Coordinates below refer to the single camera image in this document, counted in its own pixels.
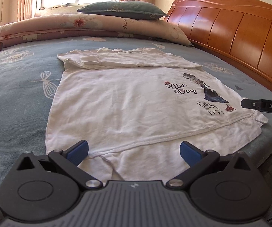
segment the white t-shirt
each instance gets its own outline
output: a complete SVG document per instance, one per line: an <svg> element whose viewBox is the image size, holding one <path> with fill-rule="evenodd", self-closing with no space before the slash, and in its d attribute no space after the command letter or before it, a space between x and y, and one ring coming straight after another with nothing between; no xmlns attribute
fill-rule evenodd
<svg viewBox="0 0 272 227"><path fill-rule="evenodd" d="M104 181L110 171L125 180L154 178L141 177L137 167L154 168L160 158L171 161L155 168L166 181L187 168L179 156L183 140L225 155L267 122L200 65L157 49L74 50L58 58L65 71L49 114L47 153L85 139L89 161L80 167ZM93 161L108 169L92 172Z"/></svg>

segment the blue gripper pad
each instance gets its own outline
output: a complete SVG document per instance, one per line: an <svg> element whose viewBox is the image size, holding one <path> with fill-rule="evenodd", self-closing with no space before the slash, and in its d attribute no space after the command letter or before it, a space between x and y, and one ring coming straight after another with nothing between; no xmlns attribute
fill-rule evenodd
<svg viewBox="0 0 272 227"><path fill-rule="evenodd" d="M199 162L203 158L204 154L205 153L203 151L187 141L183 141L180 145L180 156L186 163L188 163L189 166L193 166Z"/></svg>
<svg viewBox="0 0 272 227"><path fill-rule="evenodd" d="M62 156L72 162L74 165L78 166L81 161L83 161L89 153L89 145L85 140L81 140L72 147L63 151Z"/></svg>

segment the printed graphic on shirt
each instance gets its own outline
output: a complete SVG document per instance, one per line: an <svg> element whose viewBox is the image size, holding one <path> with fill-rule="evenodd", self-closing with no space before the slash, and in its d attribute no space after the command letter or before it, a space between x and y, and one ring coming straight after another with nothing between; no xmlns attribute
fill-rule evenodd
<svg viewBox="0 0 272 227"><path fill-rule="evenodd" d="M220 102L227 105L226 111L232 112L235 108L231 107L229 102L222 97L220 97L215 90L211 90L210 87L202 80L196 78L194 75L184 73L183 77L189 79L192 83L198 84L201 88L204 89L205 97L204 99L210 102Z"/></svg>
<svg viewBox="0 0 272 227"><path fill-rule="evenodd" d="M173 89L174 92L177 94L185 94L185 93L197 94L197 91L194 89L183 89L183 88L187 87L186 84L176 84L176 83L165 82L164 85L167 88Z"/></svg>
<svg viewBox="0 0 272 227"><path fill-rule="evenodd" d="M215 105L206 103L206 102L198 102L197 105L203 107L205 110L207 110L211 115L214 114L216 115L217 113L224 113L220 109L218 109Z"/></svg>

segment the pink floral quilt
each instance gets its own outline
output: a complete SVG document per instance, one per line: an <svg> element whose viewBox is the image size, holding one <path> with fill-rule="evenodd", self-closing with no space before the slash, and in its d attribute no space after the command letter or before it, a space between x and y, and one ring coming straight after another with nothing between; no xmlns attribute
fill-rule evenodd
<svg viewBox="0 0 272 227"><path fill-rule="evenodd" d="M55 14L0 26L0 42L10 47L64 37L133 37L165 39L188 46L183 31L163 20L135 20L95 14Z"/></svg>

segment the bed sheet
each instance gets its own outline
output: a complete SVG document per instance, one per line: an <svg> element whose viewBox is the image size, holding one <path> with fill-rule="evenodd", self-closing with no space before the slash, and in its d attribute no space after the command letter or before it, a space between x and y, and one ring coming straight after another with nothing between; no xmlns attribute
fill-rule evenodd
<svg viewBox="0 0 272 227"><path fill-rule="evenodd" d="M64 70L57 54L102 47L126 51L158 48L202 65L242 97L272 100L271 91L219 58L194 47L111 37L72 37L15 45L0 52L0 183L22 151L45 154L49 110ZM262 126L262 134L243 149L256 166L272 153L272 114L265 115L269 123Z"/></svg>

